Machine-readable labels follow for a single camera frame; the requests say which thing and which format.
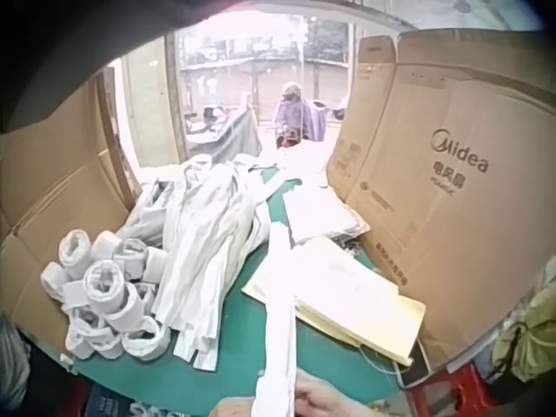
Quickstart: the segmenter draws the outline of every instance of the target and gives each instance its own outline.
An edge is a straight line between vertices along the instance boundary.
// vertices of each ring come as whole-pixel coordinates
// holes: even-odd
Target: cable
[[[365,361],[367,361],[368,364],[369,364],[371,367],[373,367],[374,369],[376,369],[377,371],[379,371],[379,372],[381,372],[381,373],[383,373],[383,374],[386,374],[386,375],[404,374],[405,372],[407,372],[407,371],[409,370],[409,368],[407,368],[407,369],[404,369],[403,371],[397,372],[397,371],[389,371],[389,370],[385,369],[384,367],[379,367],[379,366],[377,366],[373,361],[371,361],[371,360],[368,358],[368,356],[367,356],[367,354],[365,354],[365,352],[363,352],[363,348],[362,348],[361,345],[359,345],[358,349],[359,349],[359,352],[361,353],[361,356],[363,357],[363,359],[364,359]]]

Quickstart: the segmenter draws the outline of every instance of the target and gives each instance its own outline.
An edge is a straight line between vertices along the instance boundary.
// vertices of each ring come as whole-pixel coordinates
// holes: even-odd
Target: person
[[[253,398],[227,398],[218,403],[209,417],[249,417]],[[348,398],[329,382],[302,370],[295,379],[297,417],[380,417],[385,416]]]
[[[297,83],[286,83],[274,116],[276,146],[289,147],[301,140],[322,142],[326,128],[326,112],[301,97]]]

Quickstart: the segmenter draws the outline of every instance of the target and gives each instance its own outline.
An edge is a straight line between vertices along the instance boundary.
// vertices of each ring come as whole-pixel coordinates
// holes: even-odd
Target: table
[[[275,169],[263,173],[268,180]],[[285,183],[269,200],[273,222],[287,224],[282,194],[294,186]],[[222,311],[222,330],[218,368],[215,373],[197,371],[172,355],[175,334],[168,352],[148,363],[124,355],[107,361],[96,354],[87,361],[76,361],[76,371],[91,380],[134,400],[155,407],[191,415],[209,415],[212,407],[229,396],[253,396],[257,373],[264,369],[264,306],[242,293],[242,287],[257,269],[268,251],[258,248],[246,261],[232,287]],[[372,264],[366,256],[360,261]],[[297,321],[298,365],[311,374],[330,381],[346,395],[364,403],[397,393],[392,374],[385,374],[352,349]],[[393,372],[391,362],[373,353],[376,366]]]

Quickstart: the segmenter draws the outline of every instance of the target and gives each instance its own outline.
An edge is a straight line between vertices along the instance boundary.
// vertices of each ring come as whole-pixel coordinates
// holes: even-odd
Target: midea logo
[[[438,129],[433,133],[431,146],[435,152],[455,156],[480,172],[488,171],[488,160],[479,158],[477,154],[473,153],[470,146],[461,148],[460,143],[455,142],[446,129]]]

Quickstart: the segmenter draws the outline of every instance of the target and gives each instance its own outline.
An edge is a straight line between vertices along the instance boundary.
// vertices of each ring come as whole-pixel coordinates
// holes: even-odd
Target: cardboard box
[[[361,41],[328,165],[363,247],[427,305],[433,366],[495,326],[556,248],[556,70],[540,35],[424,30]]]
[[[40,283],[43,268],[57,261],[58,244],[70,230],[82,228],[93,240],[118,229],[135,203],[103,89],[98,75],[48,119],[0,136],[0,308],[58,351],[68,322]]]

